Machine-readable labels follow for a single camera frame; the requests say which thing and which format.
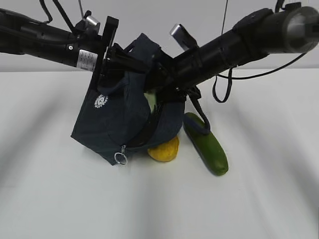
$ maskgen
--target sticker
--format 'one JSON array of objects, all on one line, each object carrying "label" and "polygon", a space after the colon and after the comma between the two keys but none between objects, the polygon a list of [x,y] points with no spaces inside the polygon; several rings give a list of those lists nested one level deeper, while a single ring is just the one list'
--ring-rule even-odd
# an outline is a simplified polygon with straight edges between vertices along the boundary
[{"label": "sticker", "polygon": [[105,105],[105,103],[108,101],[108,99],[109,99],[109,97],[107,97],[107,96],[99,95],[94,103],[94,107],[97,109],[102,107],[103,105]]},{"label": "sticker", "polygon": [[80,50],[77,68],[81,68],[87,71],[94,71],[98,54],[90,51]]}]

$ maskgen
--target yellow lemon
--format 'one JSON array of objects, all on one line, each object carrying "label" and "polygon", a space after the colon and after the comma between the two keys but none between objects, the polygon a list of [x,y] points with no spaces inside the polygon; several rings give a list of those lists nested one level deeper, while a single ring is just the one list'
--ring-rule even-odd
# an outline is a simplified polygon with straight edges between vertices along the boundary
[{"label": "yellow lemon", "polygon": [[171,141],[163,143],[155,148],[149,148],[149,156],[161,162],[169,162],[176,158],[179,140],[176,136]]}]

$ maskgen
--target white table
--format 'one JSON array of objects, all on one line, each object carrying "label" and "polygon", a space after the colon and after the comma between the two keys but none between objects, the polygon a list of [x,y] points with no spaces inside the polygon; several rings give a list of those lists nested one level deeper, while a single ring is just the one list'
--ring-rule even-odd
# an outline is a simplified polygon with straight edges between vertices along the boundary
[{"label": "white table", "polygon": [[318,238],[318,76],[235,81],[225,104],[202,84],[229,161],[215,177],[183,130],[174,161],[136,155],[125,167],[71,139],[90,73],[0,73],[0,238]]}]

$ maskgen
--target white surface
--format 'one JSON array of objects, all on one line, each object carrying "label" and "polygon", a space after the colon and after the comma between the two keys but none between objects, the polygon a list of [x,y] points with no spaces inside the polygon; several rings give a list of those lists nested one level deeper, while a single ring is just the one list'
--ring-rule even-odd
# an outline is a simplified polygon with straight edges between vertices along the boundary
[{"label": "white surface", "polygon": [[[68,30],[65,22],[51,0],[45,1],[52,13],[52,26]],[[73,24],[80,20],[78,0],[60,0]],[[318,0],[302,0],[304,6],[319,9]],[[115,42],[122,47],[135,40],[141,32],[158,43],[163,50],[176,56],[182,49],[169,36],[169,31],[175,23],[182,23],[195,37],[198,44],[204,45],[219,36],[223,22],[225,0],[82,0],[84,11],[91,10],[94,17],[101,22],[103,30],[108,15],[120,20]],[[274,9],[276,0],[229,0],[225,31],[246,15],[262,9]],[[47,20],[39,0],[2,0],[1,8],[13,10],[34,19]],[[292,68],[317,68],[319,66],[318,51],[312,51]],[[244,66],[252,68],[275,68],[282,66],[295,58],[296,55],[272,55]],[[0,54],[0,72],[19,71],[74,71],[76,69],[62,64],[38,59],[32,56],[16,56]]]},{"label": "white surface", "polygon": [[0,238],[318,238],[318,75],[236,81],[225,104],[202,84],[229,161],[215,177],[183,130],[174,161],[126,167],[71,139],[89,73],[0,73]]}]

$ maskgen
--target green object in bag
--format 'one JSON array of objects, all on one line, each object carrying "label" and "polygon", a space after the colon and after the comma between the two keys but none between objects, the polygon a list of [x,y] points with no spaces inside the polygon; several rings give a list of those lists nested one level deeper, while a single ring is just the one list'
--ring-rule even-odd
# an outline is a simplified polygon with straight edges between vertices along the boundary
[{"label": "green object in bag", "polygon": [[[186,113],[185,115],[204,127],[204,122],[194,113]],[[184,123],[184,130],[209,171],[216,176],[224,175],[228,171],[227,157],[212,132],[208,135],[202,135],[186,123]]]}]

